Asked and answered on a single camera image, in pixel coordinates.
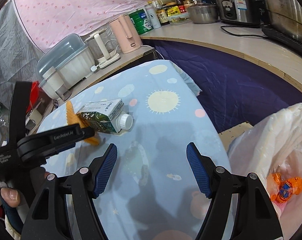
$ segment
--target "white plastic bag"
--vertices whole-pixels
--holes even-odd
[[[302,177],[302,103],[282,109],[263,119],[236,138],[228,156],[233,174],[255,172],[264,187],[275,171]],[[302,224],[302,192],[293,195],[280,217],[285,240]]]

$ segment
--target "white thermos bottle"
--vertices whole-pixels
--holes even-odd
[[[153,28],[154,29],[160,28],[161,24],[159,22],[159,19],[156,15],[156,12],[155,12],[153,6],[152,6],[152,2],[149,2],[149,4],[145,6],[145,9],[147,11],[147,14],[149,15]]]

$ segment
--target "blue gripper pad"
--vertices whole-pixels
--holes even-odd
[[[101,168],[97,175],[95,176],[95,185],[93,189],[93,194],[98,197],[101,193],[104,192],[107,182],[110,178],[111,172],[115,165],[115,161],[118,157],[118,149],[115,145],[109,149],[104,155],[107,155],[104,159],[104,162],[101,165]]]
[[[212,195],[210,176],[202,165],[200,158],[202,158],[202,156],[195,147],[194,143],[189,143],[187,146],[188,162],[192,169],[195,180],[198,183],[200,191],[204,193],[207,198],[210,198]]]

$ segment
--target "blue tablecloth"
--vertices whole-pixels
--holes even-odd
[[[196,237],[209,201],[198,192],[186,157],[187,144],[194,142],[203,155],[230,171],[222,142],[195,96],[196,87],[171,61],[155,60],[102,81],[71,100],[77,111],[87,102],[122,98],[134,118],[130,131],[99,133],[98,147],[78,142],[45,165],[58,176],[70,175],[102,156],[110,143],[117,146],[118,159],[105,192],[94,201],[110,240]],[[64,125],[65,105],[45,118],[39,132]],[[228,227],[225,239],[230,233]]]

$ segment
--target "stainless steel pot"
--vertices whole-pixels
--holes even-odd
[[[259,25],[256,0],[216,0],[220,19],[229,24]]]
[[[215,23],[218,21],[217,6],[209,3],[197,3],[188,7],[190,19],[196,24]]]
[[[302,43],[302,7],[297,0],[265,0],[271,25]]]

